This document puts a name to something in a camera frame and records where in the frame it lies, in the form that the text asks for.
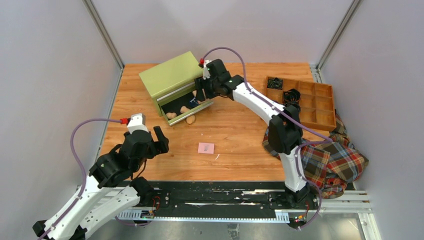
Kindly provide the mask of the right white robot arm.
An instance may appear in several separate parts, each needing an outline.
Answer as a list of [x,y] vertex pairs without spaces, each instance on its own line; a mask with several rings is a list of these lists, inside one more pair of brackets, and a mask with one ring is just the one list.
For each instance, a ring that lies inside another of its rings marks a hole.
[[195,80],[198,100],[227,97],[258,115],[268,126],[268,144],[277,152],[285,174],[285,200],[294,209],[306,202],[310,186],[300,170],[295,151],[302,142],[299,111],[285,107],[257,91],[242,76],[232,76],[221,59],[199,61],[202,78]]

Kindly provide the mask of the green metal drawer cabinet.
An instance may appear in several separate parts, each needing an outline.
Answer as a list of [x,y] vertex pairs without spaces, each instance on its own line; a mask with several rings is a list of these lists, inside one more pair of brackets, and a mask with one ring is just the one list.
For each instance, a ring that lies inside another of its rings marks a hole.
[[[191,107],[189,101],[195,97],[195,79],[203,77],[203,70],[191,51],[173,57],[139,73],[139,77],[149,93],[158,115],[165,118],[170,125],[184,121],[188,116],[210,107],[210,99],[198,101],[199,105]],[[190,111],[181,114],[186,106]],[[168,119],[166,113],[176,113],[177,117]]]

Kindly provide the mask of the pink square card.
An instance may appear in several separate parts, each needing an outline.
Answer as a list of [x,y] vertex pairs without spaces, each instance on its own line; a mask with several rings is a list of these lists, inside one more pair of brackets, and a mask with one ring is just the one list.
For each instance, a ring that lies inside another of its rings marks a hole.
[[214,143],[206,143],[199,142],[197,152],[199,154],[214,154],[215,144]]

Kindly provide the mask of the beige makeup sponge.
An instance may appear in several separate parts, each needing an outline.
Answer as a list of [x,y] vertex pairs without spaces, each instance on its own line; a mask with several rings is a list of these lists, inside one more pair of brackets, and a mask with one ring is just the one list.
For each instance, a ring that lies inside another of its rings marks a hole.
[[184,106],[184,105],[180,108],[181,114],[187,113],[189,111],[190,111],[190,109],[188,107]]
[[190,115],[188,116],[186,119],[186,123],[191,125],[196,121],[196,116],[195,115]]
[[167,117],[169,120],[172,120],[172,119],[174,119],[174,118],[176,118],[176,117],[177,117],[177,113],[176,113],[176,112],[168,112],[168,113],[166,113],[166,117]]

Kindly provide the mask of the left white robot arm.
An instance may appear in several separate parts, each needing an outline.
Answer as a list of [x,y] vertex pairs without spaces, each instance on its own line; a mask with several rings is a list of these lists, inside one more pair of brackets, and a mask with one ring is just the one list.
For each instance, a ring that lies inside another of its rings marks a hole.
[[137,204],[149,206],[154,188],[142,176],[132,179],[110,200],[100,206],[97,203],[132,177],[146,160],[169,151],[169,139],[161,127],[154,126],[153,130],[157,140],[141,127],[125,132],[123,143],[101,155],[90,168],[85,186],[50,219],[35,222],[35,235],[40,240],[86,240],[125,209]]

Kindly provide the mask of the dark blue round compact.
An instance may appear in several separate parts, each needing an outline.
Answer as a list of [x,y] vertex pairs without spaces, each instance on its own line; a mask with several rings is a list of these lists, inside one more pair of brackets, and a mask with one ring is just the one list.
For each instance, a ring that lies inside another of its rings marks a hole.
[[193,98],[189,101],[189,105],[190,105],[192,108],[195,108],[195,107],[199,106],[199,105],[200,105],[200,103],[199,103],[199,101],[198,101],[195,97],[193,97]]

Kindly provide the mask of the beige makeup sponge front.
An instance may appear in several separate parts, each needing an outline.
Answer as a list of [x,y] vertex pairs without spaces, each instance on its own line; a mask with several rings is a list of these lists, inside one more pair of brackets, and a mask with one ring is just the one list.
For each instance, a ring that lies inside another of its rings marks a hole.
[[174,119],[174,118],[176,118],[176,117],[177,117],[177,113],[176,113],[176,112],[168,112],[168,113],[166,113],[166,117],[167,117],[169,120],[172,120],[172,119]]

